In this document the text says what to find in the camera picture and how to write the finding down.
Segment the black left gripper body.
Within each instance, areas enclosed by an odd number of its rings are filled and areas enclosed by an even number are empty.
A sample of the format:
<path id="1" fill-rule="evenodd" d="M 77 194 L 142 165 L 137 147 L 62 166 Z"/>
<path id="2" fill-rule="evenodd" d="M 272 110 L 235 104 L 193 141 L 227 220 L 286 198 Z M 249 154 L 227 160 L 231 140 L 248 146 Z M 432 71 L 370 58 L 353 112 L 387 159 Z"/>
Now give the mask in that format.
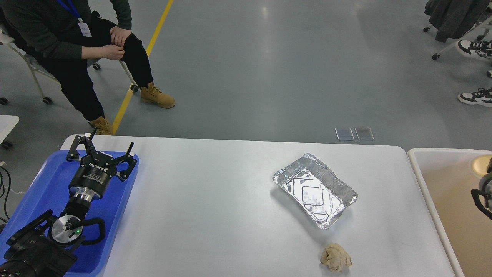
<path id="1" fill-rule="evenodd" d="M 102 199 L 112 177 L 118 174 L 117 166 L 123 163 L 112 157 L 80 159 L 80 165 L 69 184 L 69 195 L 83 200 Z"/>

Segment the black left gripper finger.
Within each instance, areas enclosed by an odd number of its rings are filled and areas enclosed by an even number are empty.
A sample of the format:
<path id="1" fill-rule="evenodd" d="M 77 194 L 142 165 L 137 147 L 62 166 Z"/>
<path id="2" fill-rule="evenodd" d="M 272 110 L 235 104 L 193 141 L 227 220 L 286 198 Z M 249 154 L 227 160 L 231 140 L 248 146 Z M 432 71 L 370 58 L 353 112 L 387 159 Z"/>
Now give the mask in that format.
<path id="1" fill-rule="evenodd" d="M 125 170 L 116 170 L 115 176 L 118 177 L 120 181 L 126 181 L 130 177 L 135 165 L 137 165 L 137 160 L 132 154 L 132 149 L 134 142 L 131 142 L 125 154 L 115 159 L 115 165 L 127 164 L 128 167 Z"/>
<path id="2" fill-rule="evenodd" d="M 94 162 L 99 162 L 100 154 L 93 145 L 93 138 L 97 131 L 98 127 L 95 127 L 89 135 L 85 134 L 84 136 L 76 136 L 70 149 L 68 150 L 66 160 L 69 162 L 81 161 L 81 157 L 77 149 L 79 145 L 83 145 L 85 147 L 86 154 L 88 154 Z"/>

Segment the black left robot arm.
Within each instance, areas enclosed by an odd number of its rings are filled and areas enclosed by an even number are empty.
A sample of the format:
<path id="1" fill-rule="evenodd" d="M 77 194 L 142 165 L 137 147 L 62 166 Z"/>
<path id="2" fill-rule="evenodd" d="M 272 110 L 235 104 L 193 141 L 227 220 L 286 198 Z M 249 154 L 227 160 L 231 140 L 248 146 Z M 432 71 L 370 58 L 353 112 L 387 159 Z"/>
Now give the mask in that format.
<path id="1" fill-rule="evenodd" d="M 103 152 L 95 132 L 52 154 L 1 232 L 2 277 L 95 277 L 109 258 L 138 157 Z"/>

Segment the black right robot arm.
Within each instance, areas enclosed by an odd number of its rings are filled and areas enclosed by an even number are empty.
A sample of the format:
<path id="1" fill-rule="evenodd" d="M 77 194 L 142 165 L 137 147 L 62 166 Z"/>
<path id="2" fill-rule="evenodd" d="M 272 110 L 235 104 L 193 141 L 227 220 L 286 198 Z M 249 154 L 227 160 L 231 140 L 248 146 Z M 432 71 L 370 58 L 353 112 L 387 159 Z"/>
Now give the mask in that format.
<path id="1" fill-rule="evenodd" d="M 492 159 L 490 155 L 475 158 L 471 163 L 475 175 L 480 177 L 478 188 L 471 189 L 470 193 L 475 206 L 489 219 L 492 219 Z"/>

